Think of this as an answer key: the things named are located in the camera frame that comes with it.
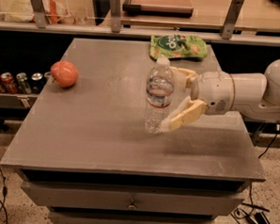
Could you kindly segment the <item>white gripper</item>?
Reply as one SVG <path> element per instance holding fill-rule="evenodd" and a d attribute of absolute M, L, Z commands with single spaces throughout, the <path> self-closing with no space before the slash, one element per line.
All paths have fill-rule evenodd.
<path fill-rule="evenodd" d="M 203 114 L 224 115 L 234 103 L 234 82 L 222 71 L 197 74 L 186 68 L 170 68 L 178 88 L 191 88 L 186 97 L 160 123 L 161 132 L 171 132 L 197 121 Z"/>

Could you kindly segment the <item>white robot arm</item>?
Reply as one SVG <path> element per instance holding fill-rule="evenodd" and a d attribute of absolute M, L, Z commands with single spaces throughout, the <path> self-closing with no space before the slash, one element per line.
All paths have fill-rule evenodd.
<path fill-rule="evenodd" d="M 162 132 L 171 132 L 200 119 L 202 115 L 224 115 L 239 111 L 245 117 L 280 122 L 280 59 L 264 73 L 196 73 L 185 68 L 175 72 L 186 76 L 186 97 L 160 124 Z"/>

